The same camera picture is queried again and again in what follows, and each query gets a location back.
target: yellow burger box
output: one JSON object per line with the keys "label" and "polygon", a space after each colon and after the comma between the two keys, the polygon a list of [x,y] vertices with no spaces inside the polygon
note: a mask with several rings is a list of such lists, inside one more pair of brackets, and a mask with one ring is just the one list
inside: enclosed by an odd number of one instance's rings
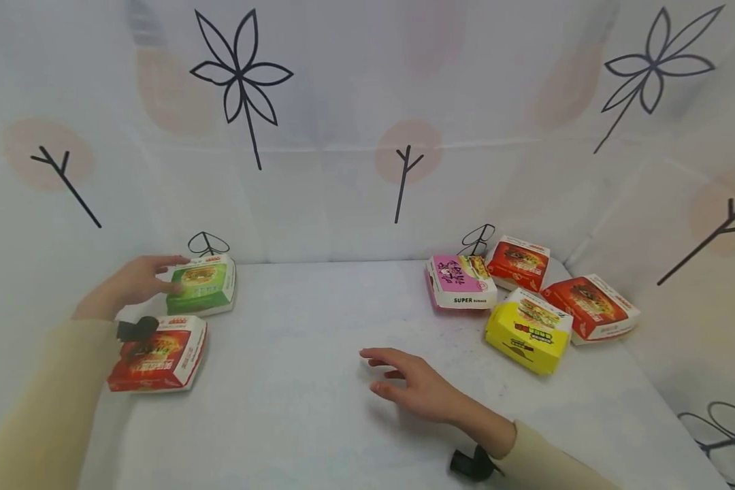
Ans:
{"label": "yellow burger box", "polygon": [[493,310],[485,339],[512,360],[542,375],[553,374],[572,335],[572,315],[515,289]]}

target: finger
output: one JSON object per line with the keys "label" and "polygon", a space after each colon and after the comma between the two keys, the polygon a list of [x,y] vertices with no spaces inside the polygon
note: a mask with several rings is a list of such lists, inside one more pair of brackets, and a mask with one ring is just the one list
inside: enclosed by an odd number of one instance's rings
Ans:
{"label": "finger", "polygon": [[388,371],[384,373],[384,377],[387,378],[387,380],[405,380],[405,376],[403,376],[403,373],[400,371]]}
{"label": "finger", "polygon": [[372,382],[370,384],[370,391],[376,393],[379,397],[385,400],[398,404],[402,404],[405,394],[405,388],[396,387],[391,383],[382,381]]}
{"label": "finger", "polygon": [[182,293],[182,284],[178,282],[166,282],[165,280],[156,279],[156,288],[158,293],[180,294]]}
{"label": "finger", "polygon": [[146,260],[152,264],[152,268],[154,269],[167,266],[181,266],[182,264],[191,262],[191,259],[183,256],[147,256]]}
{"label": "finger", "polygon": [[414,356],[392,348],[363,349],[359,351],[359,355],[367,359],[385,362],[388,366],[402,372],[408,371],[414,361]]}

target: red burger box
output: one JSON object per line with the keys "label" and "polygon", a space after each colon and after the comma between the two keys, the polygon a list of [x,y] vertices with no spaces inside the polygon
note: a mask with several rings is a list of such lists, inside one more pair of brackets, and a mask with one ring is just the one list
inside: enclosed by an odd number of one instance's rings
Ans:
{"label": "red burger box", "polygon": [[619,339],[634,330],[640,319],[640,310],[596,274],[557,282],[543,290],[542,297],[574,316],[575,345]]}
{"label": "red burger box", "polygon": [[487,256],[487,271],[499,288],[513,291],[521,287],[532,293],[542,290],[549,248],[504,235]]}
{"label": "red burger box", "polygon": [[120,361],[106,378],[111,391],[191,390],[207,340],[198,316],[158,316],[150,339],[125,342]]}

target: hand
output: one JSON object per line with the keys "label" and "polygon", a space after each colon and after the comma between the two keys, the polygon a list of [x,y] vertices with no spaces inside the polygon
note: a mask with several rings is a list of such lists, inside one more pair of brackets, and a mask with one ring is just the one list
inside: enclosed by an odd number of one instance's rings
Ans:
{"label": "hand", "polygon": [[415,416],[430,422],[455,423],[474,400],[458,391],[441,377],[423,358],[397,349],[363,349],[359,355],[371,366],[391,366],[394,371],[384,373],[389,380],[405,380],[399,387],[389,382],[376,381],[370,389],[379,397],[395,402]]}
{"label": "hand", "polygon": [[495,458],[510,453],[517,428],[476,400],[458,391],[421,357],[397,349],[363,349],[359,355],[371,366],[391,366],[384,373],[389,380],[405,380],[405,387],[376,381],[371,391],[395,402],[415,416],[430,422],[449,423],[465,432]]}
{"label": "hand", "polygon": [[163,282],[155,275],[189,261],[183,256],[144,256],[131,260],[80,301],[73,319],[111,321],[126,305],[144,303],[158,293],[177,293],[181,284]]}

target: tabletop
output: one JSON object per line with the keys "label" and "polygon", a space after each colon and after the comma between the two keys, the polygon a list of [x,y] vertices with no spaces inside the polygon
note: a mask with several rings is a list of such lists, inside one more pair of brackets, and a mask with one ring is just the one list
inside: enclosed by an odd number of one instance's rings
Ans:
{"label": "tabletop", "polygon": [[570,346],[554,375],[533,375],[486,344],[487,316],[436,314],[424,269],[238,266],[234,311],[207,318],[192,391],[104,393],[82,488],[513,488],[451,474],[453,451],[475,444],[368,390],[380,371],[359,350],[392,346],[621,488],[727,489],[620,342]]}

